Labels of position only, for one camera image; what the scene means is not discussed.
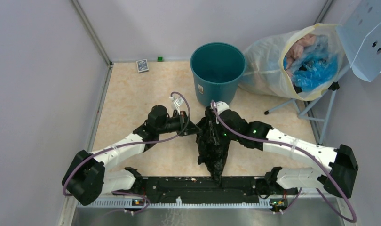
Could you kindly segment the teal plastic trash bin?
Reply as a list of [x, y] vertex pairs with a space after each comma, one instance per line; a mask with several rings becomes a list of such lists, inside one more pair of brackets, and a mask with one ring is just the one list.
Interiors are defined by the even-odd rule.
[[246, 66], [244, 54], [233, 45], [213, 42], [197, 48], [190, 68], [199, 103], [204, 107], [212, 100], [231, 103]]

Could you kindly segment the black trash bag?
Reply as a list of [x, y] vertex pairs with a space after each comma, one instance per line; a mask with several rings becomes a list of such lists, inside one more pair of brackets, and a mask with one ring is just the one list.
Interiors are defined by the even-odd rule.
[[211, 107], [205, 108], [205, 116], [196, 125], [201, 129], [196, 136], [198, 164], [205, 164], [212, 180], [220, 185], [230, 139], [225, 137], [222, 126], [216, 123], [216, 115]]

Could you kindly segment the pink trash bag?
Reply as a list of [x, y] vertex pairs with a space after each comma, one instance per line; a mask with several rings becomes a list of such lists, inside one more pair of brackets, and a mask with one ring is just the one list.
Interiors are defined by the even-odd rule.
[[296, 68], [300, 67], [299, 64], [301, 63], [300, 60], [302, 59], [304, 49], [312, 46], [316, 42], [316, 39], [316, 35], [306, 34], [294, 43], [285, 54], [283, 68], [290, 78], [292, 78], [294, 71], [297, 70]]

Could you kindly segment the translucent bag of trash bags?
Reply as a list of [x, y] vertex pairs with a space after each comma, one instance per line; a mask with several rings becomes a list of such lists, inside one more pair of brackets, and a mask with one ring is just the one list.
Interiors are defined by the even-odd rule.
[[[247, 67], [239, 86], [254, 94], [303, 101], [321, 97], [338, 76], [345, 54], [336, 28], [336, 24], [315, 24], [302, 30], [273, 35], [256, 41], [244, 51]], [[313, 91], [296, 93], [291, 79], [283, 68], [283, 59], [291, 46], [306, 34], [328, 36], [329, 50], [339, 54], [338, 70], [334, 78]]]

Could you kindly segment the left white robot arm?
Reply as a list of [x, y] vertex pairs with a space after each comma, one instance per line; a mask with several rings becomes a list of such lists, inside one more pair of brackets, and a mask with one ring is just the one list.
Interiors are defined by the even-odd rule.
[[124, 160], [151, 149], [160, 143], [160, 135], [175, 132], [177, 136], [201, 133], [185, 111], [174, 110], [170, 116], [162, 105], [152, 107], [147, 119], [124, 139], [104, 149], [76, 153], [62, 179], [63, 194], [73, 196], [82, 205], [89, 205], [100, 195], [117, 190], [130, 194], [141, 191], [142, 182], [132, 169], [110, 173]]

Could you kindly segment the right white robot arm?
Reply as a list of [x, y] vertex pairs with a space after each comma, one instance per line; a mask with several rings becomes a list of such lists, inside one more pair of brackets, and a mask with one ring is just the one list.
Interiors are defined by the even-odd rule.
[[323, 189], [339, 198], [352, 197], [359, 165], [350, 146], [317, 145], [261, 121], [247, 122], [224, 102], [207, 107], [205, 113], [212, 115], [213, 127], [225, 142], [235, 141], [247, 149], [283, 155], [307, 165], [300, 169], [276, 167], [270, 171], [267, 189], [271, 193], [307, 187]]

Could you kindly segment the blue playing card box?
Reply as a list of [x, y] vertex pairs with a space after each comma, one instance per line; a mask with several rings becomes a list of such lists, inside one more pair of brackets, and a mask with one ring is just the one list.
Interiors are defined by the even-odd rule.
[[136, 61], [136, 65], [137, 65], [137, 71], [138, 71], [138, 73], [144, 73], [144, 72], [149, 71], [148, 60], [147, 59], [137, 60]]

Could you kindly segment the perforated light blue panel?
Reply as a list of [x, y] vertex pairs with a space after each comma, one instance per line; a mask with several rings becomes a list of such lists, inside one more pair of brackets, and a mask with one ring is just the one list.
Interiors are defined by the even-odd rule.
[[381, 73], [381, 0], [355, 0], [336, 28], [353, 73], [372, 82]]

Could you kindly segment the blue trash bag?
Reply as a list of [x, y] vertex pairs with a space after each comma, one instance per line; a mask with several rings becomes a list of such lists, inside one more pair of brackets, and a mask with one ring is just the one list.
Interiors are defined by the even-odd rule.
[[296, 93], [311, 92], [330, 81], [337, 73], [339, 54], [329, 50], [328, 36], [316, 37], [316, 42], [304, 49], [300, 67], [290, 78]]

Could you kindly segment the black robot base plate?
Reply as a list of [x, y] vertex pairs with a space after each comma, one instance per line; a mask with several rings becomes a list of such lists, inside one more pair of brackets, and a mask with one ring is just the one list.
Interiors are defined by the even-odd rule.
[[255, 176], [225, 176], [219, 182], [211, 177], [143, 177], [135, 181], [131, 191], [146, 195], [153, 204], [175, 203], [177, 198], [184, 204], [258, 203], [284, 193]]

